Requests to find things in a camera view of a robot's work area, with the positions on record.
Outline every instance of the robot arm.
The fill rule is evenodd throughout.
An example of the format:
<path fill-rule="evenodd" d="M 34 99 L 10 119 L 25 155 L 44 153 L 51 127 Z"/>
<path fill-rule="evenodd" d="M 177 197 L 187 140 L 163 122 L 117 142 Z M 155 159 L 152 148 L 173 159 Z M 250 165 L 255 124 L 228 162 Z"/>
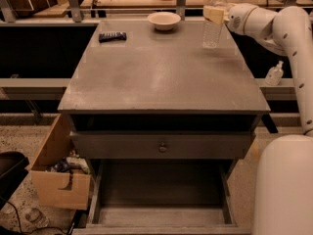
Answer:
<path fill-rule="evenodd" d="M 275 54 L 288 56 L 303 133 L 313 137 L 313 41 L 307 13 L 295 6 L 277 13 L 239 4 L 230 9 L 227 26 Z"/>

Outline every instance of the drawer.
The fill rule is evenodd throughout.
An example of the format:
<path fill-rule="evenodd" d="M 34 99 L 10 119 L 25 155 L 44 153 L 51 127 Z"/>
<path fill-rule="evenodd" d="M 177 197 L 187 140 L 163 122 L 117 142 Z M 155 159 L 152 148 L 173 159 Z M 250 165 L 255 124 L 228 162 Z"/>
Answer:
<path fill-rule="evenodd" d="M 75 148 L 89 159 L 242 159 L 254 133 L 158 134 L 76 131 Z"/>
<path fill-rule="evenodd" d="M 236 226 L 219 161 L 104 160 L 94 189 L 73 234 L 250 234 Z"/>

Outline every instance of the plastic bottle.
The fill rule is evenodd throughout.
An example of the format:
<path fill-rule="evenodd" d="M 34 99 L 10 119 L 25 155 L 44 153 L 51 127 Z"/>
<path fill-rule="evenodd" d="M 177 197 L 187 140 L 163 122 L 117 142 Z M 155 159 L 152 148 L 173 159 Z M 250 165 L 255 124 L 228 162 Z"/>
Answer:
<path fill-rule="evenodd" d="M 49 224 L 48 217 L 37 208 L 28 209 L 25 218 L 37 228 L 44 228 Z"/>
<path fill-rule="evenodd" d="M 207 4 L 204 5 L 203 44 L 202 44 L 203 48 L 217 47 L 223 25 L 223 20 L 221 22 L 213 22 L 212 20 L 208 19 L 206 15 L 209 14 L 210 9 L 212 9 L 211 7 L 227 11 L 228 10 L 227 0 L 208 0 Z"/>
<path fill-rule="evenodd" d="M 283 61 L 279 61 L 279 63 L 268 70 L 267 75 L 265 77 L 265 82 L 269 85 L 275 86 L 278 85 L 283 77 Z"/>

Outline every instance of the cable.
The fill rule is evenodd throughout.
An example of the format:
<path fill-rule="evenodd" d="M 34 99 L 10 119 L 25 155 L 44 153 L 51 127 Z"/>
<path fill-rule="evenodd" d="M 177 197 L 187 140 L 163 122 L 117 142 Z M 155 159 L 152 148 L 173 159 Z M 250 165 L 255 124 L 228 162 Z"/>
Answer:
<path fill-rule="evenodd" d="M 43 227 L 43 228 L 36 228 L 36 229 L 34 229 L 33 231 L 30 231 L 30 232 L 22 232 L 22 225 L 21 225 L 20 215 L 19 215 L 19 212 L 18 212 L 18 209 L 16 208 L 16 206 L 13 205 L 11 202 L 7 201 L 6 199 L 2 198 L 1 196 L 0 196 L 0 200 L 3 203 L 9 204 L 10 206 L 12 206 L 14 208 L 14 210 L 16 212 L 17 219 L 18 219 L 19 230 L 20 230 L 21 234 L 28 235 L 28 234 L 34 233 L 35 231 L 45 230 L 45 229 L 57 229 L 57 230 L 61 231 L 63 234 L 66 234 L 66 232 L 64 232 L 60 227 L 54 227 L 54 226 L 48 226 L 48 227 Z"/>
<path fill-rule="evenodd" d="M 0 200 L 1 200 L 3 203 L 9 204 L 10 206 L 12 206 L 12 207 L 14 208 L 14 211 L 16 212 L 17 219 L 18 219 L 19 229 L 20 229 L 20 232 L 21 232 L 21 234 L 22 234 L 22 226 L 21 226 L 21 220 L 20 220 L 20 216 L 19 216 L 18 209 L 16 208 L 15 205 L 13 205 L 11 202 L 7 201 L 6 199 L 2 198 L 1 196 L 0 196 Z"/>

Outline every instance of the cardboard box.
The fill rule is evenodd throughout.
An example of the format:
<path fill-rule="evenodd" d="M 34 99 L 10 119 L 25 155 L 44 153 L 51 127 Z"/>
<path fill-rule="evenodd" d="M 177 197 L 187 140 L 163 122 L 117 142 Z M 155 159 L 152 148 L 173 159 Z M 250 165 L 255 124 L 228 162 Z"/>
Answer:
<path fill-rule="evenodd" d="M 39 148 L 30 174 L 42 206 L 87 210 L 91 175 L 47 172 L 73 149 L 67 119 L 58 115 Z"/>

